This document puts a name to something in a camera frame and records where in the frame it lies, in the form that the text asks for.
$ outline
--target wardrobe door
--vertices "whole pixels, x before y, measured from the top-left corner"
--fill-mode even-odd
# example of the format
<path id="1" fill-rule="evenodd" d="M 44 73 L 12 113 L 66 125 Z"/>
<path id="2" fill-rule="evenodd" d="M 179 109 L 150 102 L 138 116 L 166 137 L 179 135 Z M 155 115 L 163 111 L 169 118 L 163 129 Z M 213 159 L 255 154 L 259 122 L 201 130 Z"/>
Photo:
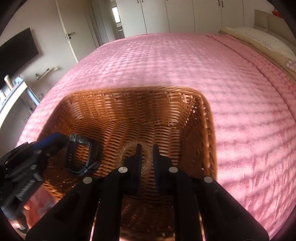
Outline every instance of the wardrobe door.
<path id="1" fill-rule="evenodd" d="M 220 0 L 222 27 L 237 28 L 244 26 L 242 0 Z"/>
<path id="2" fill-rule="evenodd" d="M 195 34 L 218 34 L 221 29 L 221 0 L 193 0 Z"/>
<path id="3" fill-rule="evenodd" d="M 148 34 L 169 33 L 166 0 L 141 0 Z"/>
<path id="4" fill-rule="evenodd" d="M 116 0 L 125 37 L 146 34 L 142 0 Z"/>
<path id="5" fill-rule="evenodd" d="M 170 33 L 194 34 L 192 0 L 165 0 Z"/>

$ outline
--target woven texture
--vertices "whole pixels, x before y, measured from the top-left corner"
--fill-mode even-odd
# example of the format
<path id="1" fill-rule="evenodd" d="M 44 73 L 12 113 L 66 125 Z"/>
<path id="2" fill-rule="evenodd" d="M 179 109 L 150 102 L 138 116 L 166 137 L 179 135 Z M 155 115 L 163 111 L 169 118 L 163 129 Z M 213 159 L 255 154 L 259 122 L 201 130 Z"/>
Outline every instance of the woven texture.
<path id="1" fill-rule="evenodd" d="M 296 204 L 296 86 L 230 36 L 149 34 L 104 44 L 44 97 L 18 145 L 36 141 L 71 93 L 156 85 L 188 86 L 207 98 L 217 180 L 272 238 Z"/>
<path id="2" fill-rule="evenodd" d="M 157 143 L 162 155 L 170 157 L 173 165 L 180 166 L 191 176 L 216 178 L 210 107 L 201 93 L 190 88 L 164 86 L 75 93 L 60 102 L 40 139 L 55 132 L 76 133 L 101 143 L 102 163 L 94 174 L 97 177 L 106 176 L 118 167 L 120 150 L 138 140 L 151 149 Z M 135 151 L 132 148 L 127 155 Z M 81 180 L 67 172 L 64 152 L 50 159 L 44 174 L 45 187 L 57 199 Z M 88 149 L 79 146 L 76 165 L 85 164 L 87 156 Z M 121 236 L 152 240 L 165 233 L 166 237 L 172 237 L 172 198 L 156 194 L 152 163 L 141 179 L 140 195 L 123 200 Z"/>

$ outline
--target window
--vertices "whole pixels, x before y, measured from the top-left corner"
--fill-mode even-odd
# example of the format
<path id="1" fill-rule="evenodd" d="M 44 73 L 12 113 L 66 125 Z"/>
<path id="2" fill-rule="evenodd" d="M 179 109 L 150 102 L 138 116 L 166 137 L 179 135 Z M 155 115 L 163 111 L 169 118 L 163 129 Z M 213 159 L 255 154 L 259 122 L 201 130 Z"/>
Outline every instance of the window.
<path id="1" fill-rule="evenodd" d="M 115 22 L 116 23 L 119 23 L 120 22 L 120 18 L 119 18 L 119 13 L 118 13 L 117 7 L 113 7 L 112 8 L 112 11 L 113 11 L 113 15 L 114 15 L 114 18 L 115 18 Z"/>

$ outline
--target pillow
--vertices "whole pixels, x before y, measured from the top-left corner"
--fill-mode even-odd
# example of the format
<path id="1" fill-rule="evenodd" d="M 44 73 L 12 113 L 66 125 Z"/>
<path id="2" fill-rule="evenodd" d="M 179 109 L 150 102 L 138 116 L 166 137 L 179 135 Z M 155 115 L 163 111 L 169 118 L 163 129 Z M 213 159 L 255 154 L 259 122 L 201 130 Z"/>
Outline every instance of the pillow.
<path id="1" fill-rule="evenodd" d="M 282 36 L 279 36 L 278 34 L 271 32 L 271 31 L 267 31 L 268 34 L 276 37 L 277 39 L 281 40 L 283 43 L 285 43 L 292 51 L 294 54 L 296 54 L 296 46 L 294 44 L 292 44 L 291 42 L 289 42 L 288 40 L 284 39 Z"/>
<path id="2" fill-rule="evenodd" d="M 268 33 L 250 27 L 226 29 L 252 39 L 274 53 L 279 53 L 288 59 L 296 60 L 295 54 L 285 43 Z"/>

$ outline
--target white door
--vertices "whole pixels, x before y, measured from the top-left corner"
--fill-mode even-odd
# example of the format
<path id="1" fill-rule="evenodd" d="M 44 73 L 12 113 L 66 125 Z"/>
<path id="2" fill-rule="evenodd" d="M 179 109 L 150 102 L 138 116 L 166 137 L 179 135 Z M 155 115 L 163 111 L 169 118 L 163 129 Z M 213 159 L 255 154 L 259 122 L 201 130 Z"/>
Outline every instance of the white door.
<path id="1" fill-rule="evenodd" d="M 61 23 L 76 62 L 96 49 L 81 0 L 56 0 Z"/>
<path id="2" fill-rule="evenodd" d="M 146 34 L 141 0 L 116 0 L 125 37 Z"/>
<path id="3" fill-rule="evenodd" d="M 193 0 L 195 34 L 218 34 L 221 29 L 221 0 Z"/>
<path id="4" fill-rule="evenodd" d="M 166 0 L 170 33 L 194 34 L 192 0 Z"/>
<path id="5" fill-rule="evenodd" d="M 166 0 L 141 0 L 148 34 L 169 33 Z"/>
<path id="6" fill-rule="evenodd" d="M 244 26 L 242 0 L 220 0 L 222 27 L 237 28 Z"/>
<path id="7" fill-rule="evenodd" d="M 102 44 L 109 43 L 109 39 L 108 39 L 107 32 L 105 29 L 104 21 L 103 21 L 102 15 L 101 15 L 101 10 L 100 10 L 99 3 L 97 0 L 91 0 L 91 8 L 94 13 L 94 17 L 96 20 L 98 30 L 100 32 L 100 36 L 102 38 Z"/>

